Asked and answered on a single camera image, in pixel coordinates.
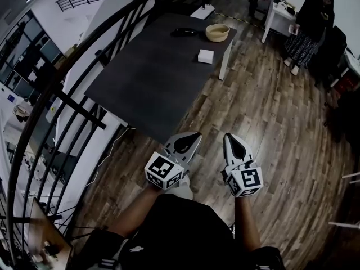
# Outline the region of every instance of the window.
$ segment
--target window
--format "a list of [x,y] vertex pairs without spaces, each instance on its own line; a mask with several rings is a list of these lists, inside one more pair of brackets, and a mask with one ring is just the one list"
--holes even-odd
[[17,95],[36,101],[61,57],[60,50],[29,11],[0,44],[0,82]]

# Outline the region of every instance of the leg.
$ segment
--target leg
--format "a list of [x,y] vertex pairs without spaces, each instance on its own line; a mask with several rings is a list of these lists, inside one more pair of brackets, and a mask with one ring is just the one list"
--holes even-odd
[[264,43],[265,40],[266,40],[266,37],[267,37],[267,35],[268,35],[268,33],[269,33],[269,30],[270,30],[270,26],[271,26],[271,24],[272,24],[272,20],[274,19],[274,15],[275,15],[275,12],[274,12],[274,11],[271,11],[269,20],[268,20],[267,23],[266,23],[265,33],[264,33],[263,39],[261,40],[262,43]]
[[220,69],[220,75],[219,75],[220,80],[224,80],[224,77],[225,77],[225,72],[226,72],[226,68],[227,68],[227,64],[229,62],[229,57],[230,57],[230,52],[231,52],[231,46],[232,46],[232,40],[230,41],[230,44],[224,53],[223,61],[221,63],[221,69]]
[[180,180],[178,187],[173,187],[165,192],[165,194],[174,194],[179,198],[185,198],[192,200],[193,193],[190,189],[190,179],[185,176],[184,179]]

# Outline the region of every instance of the white cable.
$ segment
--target white cable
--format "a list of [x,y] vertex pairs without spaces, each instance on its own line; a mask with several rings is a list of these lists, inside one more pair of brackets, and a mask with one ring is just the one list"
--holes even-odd
[[112,143],[112,147],[111,147],[110,153],[109,153],[109,154],[107,155],[107,157],[105,157],[105,158],[103,159],[103,161],[98,165],[94,180],[93,180],[92,182],[90,182],[89,184],[86,184],[85,187],[89,186],[90,184],[92,184],[92,183],[94,183],[94,182],[96,181],[97,175],[98,175],[98,173],[99,173],[99,167],[101,166],[102,163],[105,162],[105,160],[106,160],[107,158],[110,157],[110,155],[111,155],[111,153],[112,153],[112,151],[113,151],[115,142],[116,142],[117,140],[119,140],[120,138],[122,138],[122,136],[123,136],[123,135],[126,133],[126,131],[129,130],[129,129],[136,129],[136,128],[132,128],[132,127],[127,128],[127,129],[124,131],[124,133],[120,135],[120,137],[118,137],[118,138],[115,139],[115,141]]

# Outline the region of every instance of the woman in black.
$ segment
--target woman in black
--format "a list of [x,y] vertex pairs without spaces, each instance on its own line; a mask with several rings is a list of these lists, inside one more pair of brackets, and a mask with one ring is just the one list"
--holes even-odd
[[294,61],[291,73],[297,75],[301,66],[307,67],[325,28],[334,23],[334,0],[305,0],[296,18],[298,35],[292,35],[285,43],[286,66]]

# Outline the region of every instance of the patterned skirt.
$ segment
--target patterned skirt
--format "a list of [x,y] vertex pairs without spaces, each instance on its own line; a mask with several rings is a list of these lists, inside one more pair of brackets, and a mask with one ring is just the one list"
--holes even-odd
[[285,42],[287,54],[298,66],[307,67],[318,42],[313,41],[309,36],[299,29],[297,36],[291,35]]

